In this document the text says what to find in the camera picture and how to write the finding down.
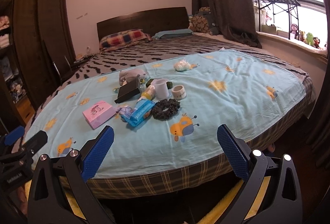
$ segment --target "green stuffed frog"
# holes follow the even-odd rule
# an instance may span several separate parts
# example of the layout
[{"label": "green stuffed frog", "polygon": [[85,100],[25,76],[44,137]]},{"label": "green stuffed frog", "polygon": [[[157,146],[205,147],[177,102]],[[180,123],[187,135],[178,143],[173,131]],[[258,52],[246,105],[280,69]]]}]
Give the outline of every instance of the green stuffed frog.
[{"label": "green stuffed frog", "polygon": [[310,32],[306,34],[307,38],[304,40],[304,42],[310,46],[314,47],[314,36]]}]

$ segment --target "stuffed toy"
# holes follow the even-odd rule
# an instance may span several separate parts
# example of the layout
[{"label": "stuffed toy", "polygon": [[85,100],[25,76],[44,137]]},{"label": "stuffed toy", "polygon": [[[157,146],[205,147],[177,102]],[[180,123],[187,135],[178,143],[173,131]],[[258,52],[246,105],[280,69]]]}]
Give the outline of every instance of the stuffed toy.
[{"label": "stuffed toy", "polygon": [[119,73],[119,85],[123,86],[126,83],[133,81],[135,78],[138,78],[139,83],[142,84],[146,79],[146,75],[146,71],[141,70],[139,68],[135,68],[133,70],[128,71],[121,71]]},{"label": "stuffed toy", "polygon": [[319,44],[320,44],[320,39],[318,37],[314,37],[314,46],[319,49],[320,48]]},{"label": "stuffed toy", "polygon": [[304,31],[300,31],[299,40],[305,41],[305,32]]},{"label": "stuffed toy", "polygon": [[294,34],[294,38],[296,40],[299,39],[299,33],[298,33],[298,26],[297,26],[297,24],[292,24],[291,25],[291,31],[290,31],[290,33],[293,33]]},{"label": "stuffed toy", "polygon": [[306,40],[304,41],[306,44],[314,47],[314,36],[310,32],[306,34]]}]

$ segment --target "wardrobe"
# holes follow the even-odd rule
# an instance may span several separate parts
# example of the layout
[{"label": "wardrobe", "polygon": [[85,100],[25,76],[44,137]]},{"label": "wardrobe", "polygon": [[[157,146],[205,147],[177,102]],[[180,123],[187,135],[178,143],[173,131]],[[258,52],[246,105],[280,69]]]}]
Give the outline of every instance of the wardrobe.
[{"label": "wardrobe", "polygon": [[[9,46],[0,48],[0,59],[8,57],[11,69],[26,91],[25,107],[30,103],[34,113],[64,78],[73,73],[75,53],[66,2],[0,0],[0,16],[3,15],[9,17],[11,34]],[[17,106],[20,101],[16,102],[8,93],[4,76],[0,72],[0,134],[27,123],[26,115],[21,115],[24,112]]]}]

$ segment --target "cartoon bee print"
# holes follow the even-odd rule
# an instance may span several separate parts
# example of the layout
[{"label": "cartoon bee print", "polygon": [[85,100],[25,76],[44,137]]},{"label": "cartoon bee print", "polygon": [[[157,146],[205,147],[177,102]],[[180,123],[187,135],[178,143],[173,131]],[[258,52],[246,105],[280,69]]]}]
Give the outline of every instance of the cartoon bee print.
[{"label": "cartoon bee print", "polygon": [[274,100],[278,96],[278,91],[274,89],[274,87],[267,86],[267,94]]},{"label": "cartoon bee print", "polygon": [[182,114],[182,117],[178,123],[172,124],[170,127],[170,132],[174,135],[174,141],[178,141],[179,137],[181,142],[185,141],[185,136],[191,134],[194,131],[194,125],[199,126],[199,124],[193,124],[192,119],[187,116],[187,114]]},{"label": "cartoon bee print", "polygon": [[57,157],[60,157],[60,155],[67,155],[71,150],[73,150],[73,148],[71,148],[72,144],[75,144],[75,142],[72,142],[73,138],[70,138],[68,141],[66,141],[65,143],[60,144],[57,147]]}]

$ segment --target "headboard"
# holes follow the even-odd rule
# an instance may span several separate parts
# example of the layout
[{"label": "headboard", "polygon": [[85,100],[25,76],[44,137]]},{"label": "headboard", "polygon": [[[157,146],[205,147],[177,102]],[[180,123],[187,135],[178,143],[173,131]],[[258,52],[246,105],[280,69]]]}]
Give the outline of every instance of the headboard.
[{"label": "headboard", "polygon": [[159,31],[170,31],[189,27],[185,7],[172,7],[136,12],[110,18],[97,23],[99,40],[103,37],[129,29],[140,28],[154,36]]}]

